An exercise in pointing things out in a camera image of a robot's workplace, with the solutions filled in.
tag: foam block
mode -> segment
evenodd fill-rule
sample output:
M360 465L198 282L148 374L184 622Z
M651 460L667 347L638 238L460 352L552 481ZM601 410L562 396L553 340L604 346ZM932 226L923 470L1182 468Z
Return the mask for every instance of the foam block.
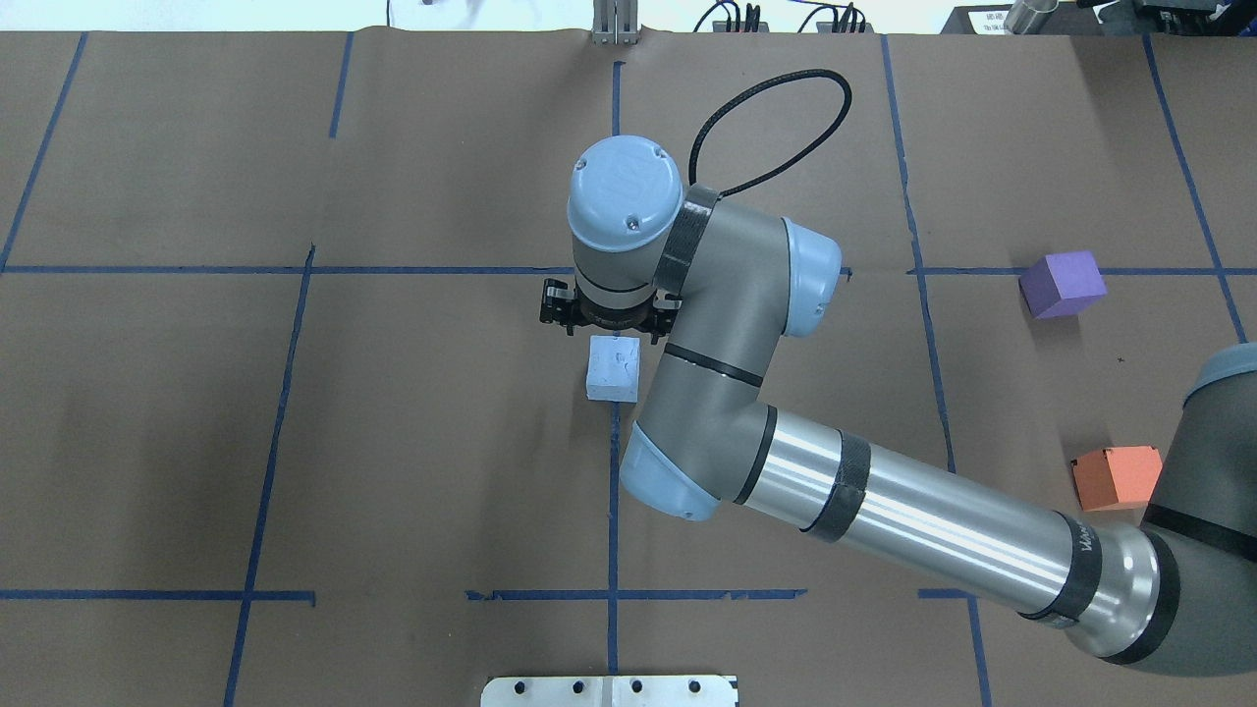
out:
M1155 447L1110 447L1073 460L1084 511L1146 506L1160 476L1161 455Z
M637 401L641 342L632 336L590 337L590 372L585 394L590 400Z
M1021 288L1036 320L1077 315L1109 293L1090 250L1045 257L1022 274Z

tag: metal plate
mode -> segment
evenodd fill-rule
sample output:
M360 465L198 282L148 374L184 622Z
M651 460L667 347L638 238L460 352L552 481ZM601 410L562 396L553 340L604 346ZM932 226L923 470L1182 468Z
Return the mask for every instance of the metal plate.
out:
M480 707L528 704L737 707L738 678L734 676L515 677L489 681L480 693Z

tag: black tape band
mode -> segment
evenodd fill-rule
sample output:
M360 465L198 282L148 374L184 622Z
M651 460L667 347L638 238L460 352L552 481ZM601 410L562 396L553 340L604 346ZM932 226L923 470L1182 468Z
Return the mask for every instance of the black tape band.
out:
M1144 522L1190 537L1228 555L1257 562L1257 537L1237 530L1155 503L1148 504L1148 509L1144 511Z
M1139 634L1135 643L1120 653L1102 658L1115 665L1129 665L1151 655L1154 650L1160 648L1165 635L1170 633L1174 616L1178 615L1180 591L1178 561L1174 560L1170 546L1165 545L1160 536L1146 531L1144 535L1148 536L1156 554L1156 575L1160 580L1156 587L1156 605L1153 606L1153 618L1148 620L1148 626L1144 633Z
M869 487L869 465L872 460L869 443L854 434L842 433L841 454L838 473L833 477L833 487L821 515L803 528L803 532L826 542L837 542L847 532L864 504L865 489Z
M773 433L777 431L777 408L768 406L768 421L764 423L764 435L759 438L759 452L755 453L755 463L750 465L750 476L747 483L742 484L742 492L733 499L737 504L743 504L750 498L750 492L759 483L759 473L764 470L764 462L768 460L768 448L773 445Z
M704 355L699 353L698 351L690 351L689 348L683 348L683 347L680 347L680 346L678 346L675 343L669 343L667 346L665 346L664 347L664 353L669 353L669 355L676 356L678 359L680 359L683 361L689 361L690 364L694 364L695 366L703 366L704 369L706 369L709 371L715 371L715 372L720 374L722 376L729 376L733 380L742 381L742 382L744 382L747 385L753 385L755 387L759 387L759 386L764 385L764 376L757 376L755 374L753 374L750 371L744 371L744 370L742 370L742 369L739 369L737 366L730 366L729 364L725 364L724 361L716 361L715 359L711 359L710 356L704 356Z
M1079 623L1079 616L1091 605L1096 589L1100 587L1100 572L1104 567L1104 555L1100 551L1100 537L1091 526L1058 513L1070 526L1072 554L1070 571L1060 594L1042 611L1022 614L1022 616L1063 629Z
M664 242L664 254L655 265L655 287L661 287L674 294L680 294L685 287L685 277L690 274L694 253L699 249L703 231L711 220L711 210L720 200L720 194L695 184L685 194L681 210L676 213L667 240Z

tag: light blue joint cap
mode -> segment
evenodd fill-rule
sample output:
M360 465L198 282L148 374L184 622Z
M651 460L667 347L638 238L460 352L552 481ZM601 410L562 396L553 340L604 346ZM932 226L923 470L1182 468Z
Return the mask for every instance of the light blue joint cap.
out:
M681 171L662 147L617 135L593 143L572 167L567 223L595 250L635 250L667 233L684 195Z
M719 498L703 491L701 486L676 468L641 431L637 423L632 425L628 450L620 464L620 482L637 501L686 521L705 521L720 504Z
M1257 371L1257 343L1238 343L1223 348L1205 361L1200 375L1195 379L1195 385L1192 386L1192 391L1187 394L1183 404L1187 405L1195 391L1209 384L1253 371Z
M786 336L810 336L825 318L842 270L842 249L832 239L789 219L789 313Z

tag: white cube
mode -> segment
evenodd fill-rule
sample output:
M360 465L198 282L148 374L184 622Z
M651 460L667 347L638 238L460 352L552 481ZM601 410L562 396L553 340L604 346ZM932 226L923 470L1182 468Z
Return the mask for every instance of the white cube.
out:
M585 392L590 400L637 401L641 342L632 336L590 337L590 374Z

